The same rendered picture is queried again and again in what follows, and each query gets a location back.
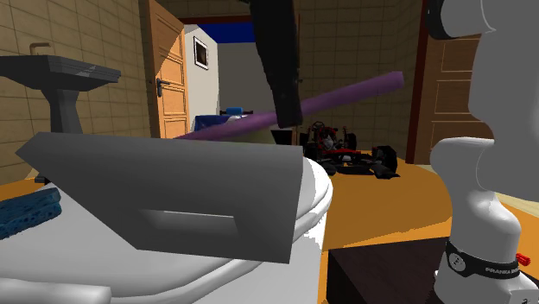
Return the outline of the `purple rod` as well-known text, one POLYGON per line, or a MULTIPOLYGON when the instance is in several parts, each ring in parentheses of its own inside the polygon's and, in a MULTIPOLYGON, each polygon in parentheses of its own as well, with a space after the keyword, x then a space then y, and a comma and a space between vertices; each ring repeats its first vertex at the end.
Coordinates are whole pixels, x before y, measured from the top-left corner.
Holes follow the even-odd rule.
MULTIPOLYGON (((304 116, 324 111, 340 105, 347 105, 367 98, 393 92, 404 86, 403 73, 395 71, 341 87, 332 92, 326 92, 316 97, 304 99, 301 111, 304 116)), ((203 130, 194 131, 178 139, 189 140, 220 140, 227 137, 240 136, 255 130, 267 129, 277 124, 277 115, 273 112, 252 114, 239 120, 210 126, 203 130)))

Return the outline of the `orange wooden door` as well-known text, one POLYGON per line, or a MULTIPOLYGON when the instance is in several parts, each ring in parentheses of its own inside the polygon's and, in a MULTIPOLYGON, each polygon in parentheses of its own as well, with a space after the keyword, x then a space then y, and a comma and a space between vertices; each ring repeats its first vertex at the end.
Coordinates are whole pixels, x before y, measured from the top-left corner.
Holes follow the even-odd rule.
POLYGON ((189 132, 185 30, 156 0, 147 11, 149 121, 152 137, 174 138, 189 132))

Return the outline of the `black and red go-kart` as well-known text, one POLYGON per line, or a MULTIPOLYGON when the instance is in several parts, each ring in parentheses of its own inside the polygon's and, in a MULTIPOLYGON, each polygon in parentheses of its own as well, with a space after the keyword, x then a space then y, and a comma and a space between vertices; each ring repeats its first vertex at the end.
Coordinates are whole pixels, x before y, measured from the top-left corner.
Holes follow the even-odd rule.
POLYGON ((320 164, 328 175, 340 174, 374 175, 389 180, 399 177, 396 151, 389 145, 376 146, 370 154, 357 150, 357 138, 345 126, 343 138, 338 139, 339 128, 325 126, 318 121, 306 133, 299 135, 304 156, 320 164))

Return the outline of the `grey flat box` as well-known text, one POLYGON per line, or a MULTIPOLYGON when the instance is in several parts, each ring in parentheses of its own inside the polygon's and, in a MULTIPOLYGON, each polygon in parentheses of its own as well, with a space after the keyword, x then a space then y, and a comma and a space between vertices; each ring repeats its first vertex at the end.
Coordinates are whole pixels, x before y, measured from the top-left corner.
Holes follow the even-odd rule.
POLYGON ((41 132, 17 154, 139 250, 290 259, 297 147, 41 132))

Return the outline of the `brown wooden door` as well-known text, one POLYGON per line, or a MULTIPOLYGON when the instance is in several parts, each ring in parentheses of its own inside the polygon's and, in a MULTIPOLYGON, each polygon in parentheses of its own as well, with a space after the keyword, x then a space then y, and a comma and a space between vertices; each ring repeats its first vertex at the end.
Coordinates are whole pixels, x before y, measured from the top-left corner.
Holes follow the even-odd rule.
POLYGON ((428 39, 414 163, 426 165, 432 148, 449 137, 491 138, 489 127, 468 110, 472 65, 479 35, 428 39))

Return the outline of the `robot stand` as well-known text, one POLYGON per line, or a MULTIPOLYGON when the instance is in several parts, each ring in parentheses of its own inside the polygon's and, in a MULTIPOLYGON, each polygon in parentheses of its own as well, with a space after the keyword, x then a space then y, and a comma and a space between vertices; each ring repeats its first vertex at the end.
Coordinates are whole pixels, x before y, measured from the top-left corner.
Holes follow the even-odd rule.
POLYGON ((434 291, 443 253, 469 256, 449 237, 372 244, 328 253, 328 304, 444 304, 434 291))

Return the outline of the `blue perforated sponge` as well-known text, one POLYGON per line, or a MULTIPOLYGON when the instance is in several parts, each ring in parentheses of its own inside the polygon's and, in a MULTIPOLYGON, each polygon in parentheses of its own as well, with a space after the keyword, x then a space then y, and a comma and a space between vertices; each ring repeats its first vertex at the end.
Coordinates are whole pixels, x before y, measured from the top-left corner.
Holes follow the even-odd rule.
POLYGON ((54 219, 61 212, 56 187, 0 201, 0 240, 54 219))

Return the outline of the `framed wall picture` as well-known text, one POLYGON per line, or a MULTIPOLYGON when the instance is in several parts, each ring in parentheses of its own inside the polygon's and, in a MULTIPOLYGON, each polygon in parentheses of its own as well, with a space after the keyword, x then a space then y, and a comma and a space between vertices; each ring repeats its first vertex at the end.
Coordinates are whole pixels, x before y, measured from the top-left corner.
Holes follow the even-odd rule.
POLYGON ((197 37, 193 38, 194 63, 196 66, 208 70, 207 45, 197 37))

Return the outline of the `dark grey pedestal sink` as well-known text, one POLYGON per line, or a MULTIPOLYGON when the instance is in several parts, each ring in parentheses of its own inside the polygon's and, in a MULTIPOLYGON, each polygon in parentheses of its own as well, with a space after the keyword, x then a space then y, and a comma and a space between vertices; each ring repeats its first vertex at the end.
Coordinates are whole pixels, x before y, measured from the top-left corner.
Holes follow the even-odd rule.
POLYGON ((0 56, 0 76, 39 90, 49 103, 51 131, 81 134, 76 102, 81 92, 117 83, 121 72, 57 55, 38 54, 48 42, 33 42, 29 55, 0 56))

